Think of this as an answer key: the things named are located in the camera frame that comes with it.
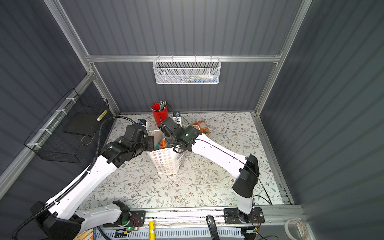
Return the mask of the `orange yellow Fox's packet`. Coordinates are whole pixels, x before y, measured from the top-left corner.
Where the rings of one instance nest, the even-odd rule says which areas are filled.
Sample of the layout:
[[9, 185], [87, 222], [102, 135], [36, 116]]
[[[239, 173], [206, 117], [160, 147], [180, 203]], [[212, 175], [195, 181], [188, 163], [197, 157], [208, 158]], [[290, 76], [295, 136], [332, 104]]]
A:
[[159, 144], [159, 149], [165, 149], [167, 148], [167, 141], [162, 140], [162, 142]]

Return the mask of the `orange snack packet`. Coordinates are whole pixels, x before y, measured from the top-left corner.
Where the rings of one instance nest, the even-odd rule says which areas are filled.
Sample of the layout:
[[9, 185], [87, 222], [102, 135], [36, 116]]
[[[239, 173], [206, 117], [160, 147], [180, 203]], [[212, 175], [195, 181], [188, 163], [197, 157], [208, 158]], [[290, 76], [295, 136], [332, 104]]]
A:
[[198, 129], [199, 131], [201, 131], [205, 135], [209, 135], [211, 133], [209, 128], [208, 128], [208, 125], [205, 121], [193, 123], [191, 126]]

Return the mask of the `white printed paper bag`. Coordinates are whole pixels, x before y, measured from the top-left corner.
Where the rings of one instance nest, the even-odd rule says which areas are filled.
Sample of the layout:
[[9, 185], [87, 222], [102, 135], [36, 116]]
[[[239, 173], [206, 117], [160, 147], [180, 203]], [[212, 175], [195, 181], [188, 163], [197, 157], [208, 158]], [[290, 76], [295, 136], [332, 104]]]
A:
[[159, 144], [165, 140], [165, 135], [160, 130], [149, 131], [149, 136], [154, 137], [154, 150], [148, 152], [150, 159], [155, 165], [157, 172], [161, 175], [175, 175], [179, 172], [184, 160], [184, 154], [174, 151], [167, 143], [167, 148], [159, 149]]

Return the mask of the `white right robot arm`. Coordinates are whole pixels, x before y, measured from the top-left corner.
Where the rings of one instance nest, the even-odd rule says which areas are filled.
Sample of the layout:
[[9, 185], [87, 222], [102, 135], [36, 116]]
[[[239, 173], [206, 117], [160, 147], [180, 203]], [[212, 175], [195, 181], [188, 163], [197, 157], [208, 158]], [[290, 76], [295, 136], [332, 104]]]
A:
[[255, 220], [253, 193], [260, 171], [258, 159], [254, 155], [245, 157], [234, 153], [212, 141], [195, 127], [188, 126], [184, 129], [172, 118], [165, 119], [158, 127], [176, 153], [189, 151], [201, 155], [230, 173], [235, 178], [232, 188], [238, 195], [236, 218], [242, 223]]

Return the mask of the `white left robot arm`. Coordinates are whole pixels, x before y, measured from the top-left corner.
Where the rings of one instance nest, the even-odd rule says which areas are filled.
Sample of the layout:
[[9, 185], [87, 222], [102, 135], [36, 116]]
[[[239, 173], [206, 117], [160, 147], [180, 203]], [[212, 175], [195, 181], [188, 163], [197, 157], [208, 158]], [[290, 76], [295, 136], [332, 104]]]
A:
[[12, 240], [16, 240], [20, 231], [32, 221], [37, 222], [49, 240], [72, 240], [78, 234], [103, 224], [128, 224], [130, 208], [121, 201], [114, 201], [110, 207], [85, 212], [78, 209], [105, 178], [125, 162], [154, 148], [154, 138], [148, 135], [146, 120], [135, 122], [127, 118], [127, 121], [131, 125], [127, 126], [124, 136], [105, 146], [98, 140], [94, 159], [89, 166], [54, 197], [45, 203], [33, 205], [32, 216], [15, 229]]

